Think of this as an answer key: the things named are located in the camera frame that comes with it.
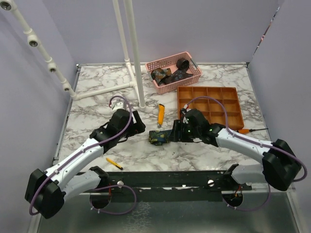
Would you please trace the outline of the blue yellow floral tie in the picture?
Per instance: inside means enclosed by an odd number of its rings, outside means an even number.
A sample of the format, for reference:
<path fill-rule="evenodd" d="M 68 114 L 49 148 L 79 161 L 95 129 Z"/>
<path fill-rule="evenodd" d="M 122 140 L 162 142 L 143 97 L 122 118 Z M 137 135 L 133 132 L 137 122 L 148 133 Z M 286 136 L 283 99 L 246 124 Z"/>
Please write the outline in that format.
<path fill-rule="evenodd" d="M 171 132 L 171 130 L 149 131 L 148 141 L 152 145 L 162 146 L 163 144 L 169 143 Z"/>

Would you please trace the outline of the orange compartment tray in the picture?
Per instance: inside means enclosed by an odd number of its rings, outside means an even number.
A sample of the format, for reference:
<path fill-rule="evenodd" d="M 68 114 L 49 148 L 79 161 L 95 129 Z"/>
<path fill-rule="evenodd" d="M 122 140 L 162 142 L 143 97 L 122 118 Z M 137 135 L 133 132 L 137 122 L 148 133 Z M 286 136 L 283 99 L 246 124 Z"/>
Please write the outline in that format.
<path fill-rule="evenodd" d="M 177 113 L 181 118 L 180 110 L 194 98 L 208 96 L 210 99 L 195 100 L 189 108 L 198 109 L 209 123 L 225 124 L 226 110 L 228 125 L 233 130 L 244 128 L 241 107 L 234 87 L 211 87 L 211 86 L 180 86 L 177 89 Z"/>

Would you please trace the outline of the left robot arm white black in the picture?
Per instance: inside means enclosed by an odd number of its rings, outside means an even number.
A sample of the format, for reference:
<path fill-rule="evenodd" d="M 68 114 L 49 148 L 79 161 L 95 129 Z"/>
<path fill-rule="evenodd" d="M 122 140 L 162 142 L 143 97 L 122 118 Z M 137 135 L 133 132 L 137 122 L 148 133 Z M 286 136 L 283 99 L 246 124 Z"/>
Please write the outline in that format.
<path fill-rule="evenodd" d="M 30 174 L 25 199 L 31 215 L 48 219 L 63 207 L 65 201 L 89 190 L 103 191 L 111 184 L 108 174 L 94 166 L 80 171 L 96 158 L 115 147 L 123 138 L 145 132 L 138 111 L 118 109 L 112 118 L 95 129 L 89 138 L 70 156 L 54 166 Z"/>

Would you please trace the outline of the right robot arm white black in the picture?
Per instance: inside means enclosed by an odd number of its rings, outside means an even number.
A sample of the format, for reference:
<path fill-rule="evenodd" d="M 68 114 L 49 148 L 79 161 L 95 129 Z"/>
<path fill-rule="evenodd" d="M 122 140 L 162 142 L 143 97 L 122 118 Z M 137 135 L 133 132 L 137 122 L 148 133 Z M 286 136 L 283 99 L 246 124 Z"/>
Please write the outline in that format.
<path fill-rule="evenodd" d="M 223 184 L 229 190 L 244 183 L 267 183 L 277 190 L 286 191 L 302 168 L 285 141 L 271 142 L 242 135 L 225 125 L 209 123 L 199 110 L 191 109 L 173 122 L 170 140 L 192 143 L 195 139 L 233 150 L 257 162 L 255 165 L 237 165 L 224 176 Z"/>

